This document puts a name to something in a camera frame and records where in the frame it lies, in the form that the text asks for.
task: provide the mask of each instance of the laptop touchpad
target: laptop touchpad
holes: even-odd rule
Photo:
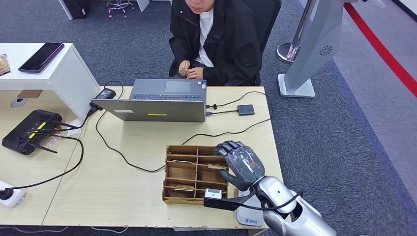
[[[165,92],[190,92],[190,81],[167,81]]]

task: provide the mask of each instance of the metal pole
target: metal pole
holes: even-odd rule
[[[301,48],[301,36],[304,32],[305,26],[310,19],[311,12],[316,5],[317,0],[308,0],[305,5],[304,11],[301,16],[300,23],[298,25],[296,34],[292,43],[283,43],[276,49],[276,56],[283,62],[292,64],[297,57],[297,54]]]

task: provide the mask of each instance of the laptop keyboard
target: laptop keyboard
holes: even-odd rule
[[[161,94],[134,94],[135,100],[165,100],[165,101],[202,101],[202,95],[161,95]]]

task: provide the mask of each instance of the white t-shirt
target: white t-shirt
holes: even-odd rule
[[[208,12],[203,12],[200,14],[200,51],[198,57],[195,61],[206,65],[207,67],[214,67],[213,62],[207,56],[206,51],[204,50],[204,42],[207,39],[211,27],[213,26],[214,19],[214,8]]]

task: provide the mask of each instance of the robotic arm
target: robotic arm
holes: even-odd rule
[[[336,236],[336,231],[323,221],[320,213],[308,204],[302,193],[288,189],[278,178],[265,175],[265,168],[248,146],[226,141],[217,145],[215,153],[222,155],[236,176],[221,170],[222,176],[248,196],[222,198],[214,189],[206,189],[204,206],[225,210],[247,207],[244,203],[256,195],[264,208],[264,221],[279,236]]]

